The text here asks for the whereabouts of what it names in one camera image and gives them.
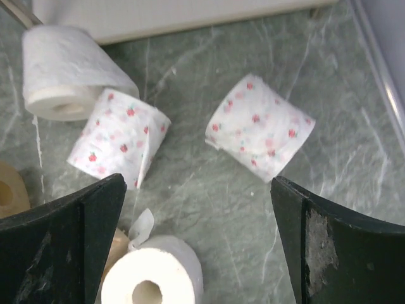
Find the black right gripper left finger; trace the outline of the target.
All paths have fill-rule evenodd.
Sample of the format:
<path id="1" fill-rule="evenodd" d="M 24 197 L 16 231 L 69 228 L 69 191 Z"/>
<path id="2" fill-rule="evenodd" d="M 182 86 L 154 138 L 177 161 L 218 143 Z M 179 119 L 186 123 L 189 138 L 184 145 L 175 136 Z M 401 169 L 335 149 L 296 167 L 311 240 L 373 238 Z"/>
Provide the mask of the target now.
<path id="1" fill-rule="evenodd" d="M 113 174 L 1 220 L 1 303 L 94 303 L 127 185 Z"/>

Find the plain white toilet roll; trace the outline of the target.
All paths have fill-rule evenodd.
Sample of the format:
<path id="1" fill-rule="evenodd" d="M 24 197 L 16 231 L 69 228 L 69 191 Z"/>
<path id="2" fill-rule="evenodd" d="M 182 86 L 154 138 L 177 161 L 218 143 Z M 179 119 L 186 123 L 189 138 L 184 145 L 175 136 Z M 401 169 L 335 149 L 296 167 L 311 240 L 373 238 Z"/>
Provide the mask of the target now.
<path id="1" fill-rule="evenodd" d="M 201 303 L 204 285 L 194 250 L 172 235 L 151 236 L 146 208 L 131 226 L 128 251 L 106 274 L 101 303 Z"/>

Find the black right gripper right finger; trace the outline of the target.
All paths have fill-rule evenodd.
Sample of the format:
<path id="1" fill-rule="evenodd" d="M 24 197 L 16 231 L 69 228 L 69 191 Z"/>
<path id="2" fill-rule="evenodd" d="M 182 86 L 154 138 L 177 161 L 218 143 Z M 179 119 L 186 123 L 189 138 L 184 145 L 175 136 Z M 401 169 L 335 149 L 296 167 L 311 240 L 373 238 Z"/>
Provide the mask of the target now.
<path id="1" fill-rule="evenodd" d="M 285 177 L 272 180 L 271 201 L 296 303 L 404 303 L 404 226 Z"/>

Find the white two-tier shelf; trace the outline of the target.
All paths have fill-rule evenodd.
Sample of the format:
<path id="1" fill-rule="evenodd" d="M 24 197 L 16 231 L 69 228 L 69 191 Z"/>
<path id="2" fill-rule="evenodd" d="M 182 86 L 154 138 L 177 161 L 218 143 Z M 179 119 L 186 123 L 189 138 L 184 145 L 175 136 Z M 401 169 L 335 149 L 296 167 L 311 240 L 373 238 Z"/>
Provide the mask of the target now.
<path id="1" fill-rule="evenodd" d="M 331 4 L 330 0 L 35 0 L 50 25 L 84 29 L 100 44 Z"/>

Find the floral toilet roll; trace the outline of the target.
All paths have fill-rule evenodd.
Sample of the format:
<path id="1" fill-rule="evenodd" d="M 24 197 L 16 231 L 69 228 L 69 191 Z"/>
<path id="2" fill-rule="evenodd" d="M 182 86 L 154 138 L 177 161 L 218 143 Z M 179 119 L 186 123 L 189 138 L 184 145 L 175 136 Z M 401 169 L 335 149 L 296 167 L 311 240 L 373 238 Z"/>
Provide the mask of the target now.
<path id="1" fill-rule="evenodd" d="M 205 141 L 268 183 L 291 161 L 315 125 L 261 77 L 247 74 L 214 112 Z"/>
<path id="2" fill-rule="evenodd" d="M 67 162 L 97 179 L 122 174 L 129 189 L 138 189 L 170 124 L 157 108 L 105 89 Z"/>

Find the brown toilet roll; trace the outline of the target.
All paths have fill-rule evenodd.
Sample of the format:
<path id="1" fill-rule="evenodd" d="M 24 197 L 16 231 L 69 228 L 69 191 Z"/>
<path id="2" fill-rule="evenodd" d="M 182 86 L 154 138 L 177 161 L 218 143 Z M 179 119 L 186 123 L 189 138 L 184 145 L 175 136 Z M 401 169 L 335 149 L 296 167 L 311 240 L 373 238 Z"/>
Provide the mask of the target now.
<path id="1" fill-rule="evenodd" d="M 111 243 L 111 247 L 109 250 L 108 258 L 106 264 L 104 266 L 102 280 L 106 277 L 106 274 L 109 272 L 110 268 L 128 251 L 128 244 L 130 240 L 119 229 L 115 230 L 115 234 L 113 236 L 113 240 Z"/>
<path id="2" fill-rule="evenodd" d="M 1 218 L 10 217 L 31 208 L 25 183 L 18 171 L 1 161 Z"/>

